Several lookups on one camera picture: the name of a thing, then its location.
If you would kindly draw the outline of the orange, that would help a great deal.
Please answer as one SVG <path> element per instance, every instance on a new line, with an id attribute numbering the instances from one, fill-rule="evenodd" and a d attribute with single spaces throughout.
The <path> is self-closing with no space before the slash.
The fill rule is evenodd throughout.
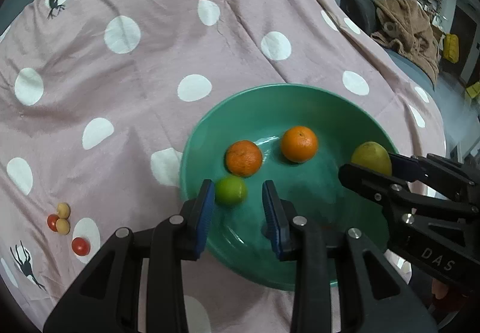
<path id="1" fill-rule="evenodd" d="M 252 141 L 237 141 L 227 148 L 224 162 L 230 173 L 247 178 L 253 176 L 261 168 L 263 154 Z"/>
<path id="2" fill-rule="evenodd" d="M 317 135 L 305 126 L 294 126 L 281 138 L 281 153 L 290 162 L 303 163 L 312 159 L 319 147 Z"/>

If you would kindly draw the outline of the green oval fruit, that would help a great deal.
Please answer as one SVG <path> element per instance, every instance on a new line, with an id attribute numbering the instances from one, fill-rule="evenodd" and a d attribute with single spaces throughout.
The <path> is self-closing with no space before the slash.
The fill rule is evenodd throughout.
<path id="1" fill-rule="evenodd" d="M 236 206 L 247 198 L 247 185 L 238 176 L 225 176 L 215 184 L 216 204 L 219 206 Z"/>

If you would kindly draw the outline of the pink polka dot blanket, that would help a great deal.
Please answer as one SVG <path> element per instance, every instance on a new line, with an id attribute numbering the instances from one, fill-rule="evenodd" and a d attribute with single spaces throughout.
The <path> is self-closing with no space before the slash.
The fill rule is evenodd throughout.
<path id="1" fill-rule="evenodd" d="M 1 277 L 42 328 L 86 260 L 52 232 L 61 202 L 99 247 L 180 206 L 196 123 L 244 89 L 327 89 L 400 153 L 444 154 L 431 97 L 337 0 L 33 0 L 1 35 Z"/>

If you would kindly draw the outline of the green plastic bowl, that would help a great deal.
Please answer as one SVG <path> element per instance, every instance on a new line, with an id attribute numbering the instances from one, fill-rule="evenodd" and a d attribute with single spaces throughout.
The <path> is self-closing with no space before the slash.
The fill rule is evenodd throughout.
<path id="1" fill-rule="evenodd" d="M 279 261 L 264 235 L 264 182 L 271 180 L 280 198 L 323 228 L 356 227 L 385 249 L 380 206 L 344 188 L 337 176 L 367 141 L 395 150 L 370 114 L 336 94 L 306 85 L 248 89 L 215 106 L 193 129 L 181 161 L 181 197 L 194 198 L 206 179 L 241 177 L 247 195 L 215 206 L 208 249 L 240 276 L 289 291 L 295 263 Z"/>

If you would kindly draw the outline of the yellow-green fruit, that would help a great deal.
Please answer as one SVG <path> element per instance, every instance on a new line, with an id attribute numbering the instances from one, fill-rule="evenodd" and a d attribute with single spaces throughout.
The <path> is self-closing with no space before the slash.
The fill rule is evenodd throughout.
<path id="1" fill-rule="evenodd" d="M 392 175 L 389 153 L 383 146 L 374 141 L 367 141 L 359 145 L 352 154 L 351 163 L 385 176 Z"/>

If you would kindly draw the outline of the beige fuzzy blanket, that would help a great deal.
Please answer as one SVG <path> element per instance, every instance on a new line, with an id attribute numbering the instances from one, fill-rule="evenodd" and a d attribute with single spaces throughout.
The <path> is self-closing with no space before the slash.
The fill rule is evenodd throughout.
<path id="1" fill-rule="evenodd" d="M 430 17 L 417 0 L 371 0 L 375 6 L 377 29 L 371 38 L 410 60 L 437 84 L 439 44 Z"/>

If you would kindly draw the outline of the red tomato top left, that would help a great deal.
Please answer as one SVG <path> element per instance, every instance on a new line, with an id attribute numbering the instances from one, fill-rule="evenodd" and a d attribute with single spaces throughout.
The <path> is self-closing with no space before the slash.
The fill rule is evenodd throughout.
<path id="1" fill-rule="evenodd" d="M 47 226 L 49 227 L 49 229 L 53 232 L 57 232 L 57 226 L 56 226 L 56 223 L 57 221 L 59 220 L 59 217 L 58 215 L 49 215 L 47 217 Z"/>

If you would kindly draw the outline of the small tan fruit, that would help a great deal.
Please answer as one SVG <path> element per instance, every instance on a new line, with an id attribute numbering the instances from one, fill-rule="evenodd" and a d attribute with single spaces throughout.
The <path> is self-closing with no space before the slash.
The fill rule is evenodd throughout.
<path id="1" fill-rule="evenodd" d="M 71 209 L 69 204 L 66 202 L 61 202 L 57 205 L 56 214 L 60 219 L 68 219 L 71 214 Z"/>
<path id="2" fill-rule="evenodd" d="M 55 222 L 55 227 L 58 234 L 64 235 L 64 236 L 69 234 L 71 229 L 69 221 L 67 219 L 61 219 L 61 218 L 57 219 L 57 221 Z"/>

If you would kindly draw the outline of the red tomato near oranges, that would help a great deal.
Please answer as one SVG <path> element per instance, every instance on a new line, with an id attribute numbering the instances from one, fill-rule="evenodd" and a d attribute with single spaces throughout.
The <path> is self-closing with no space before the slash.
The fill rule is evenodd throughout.
<path id="1" fill-rule="evenodd" d="M 90 253 L 90 243 L 82 237 L 75 237 L 72 240 L 71 248 L 73 253 L 78 257 L 85 257 Z"/>

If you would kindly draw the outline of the yellow container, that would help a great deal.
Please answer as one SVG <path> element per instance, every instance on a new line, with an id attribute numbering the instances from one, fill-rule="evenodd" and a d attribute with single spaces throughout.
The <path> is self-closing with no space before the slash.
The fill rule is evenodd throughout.
<path id="1" fill-rule="evenodd" d="M 442 56 L 448 62 L 457 64 L 459 61 L 459 38 L 456 34 L 447 34 L 443 40 Z"/>

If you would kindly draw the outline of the dark grey cushion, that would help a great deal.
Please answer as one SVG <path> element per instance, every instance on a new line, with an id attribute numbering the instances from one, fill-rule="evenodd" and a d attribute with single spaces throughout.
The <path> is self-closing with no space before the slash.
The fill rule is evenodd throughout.
<path id="1" fill-rule="evenodd" d="M 341 9 L 368 36 L 376 29 L 376 10 L 372 0 L 341 0 Z"/>

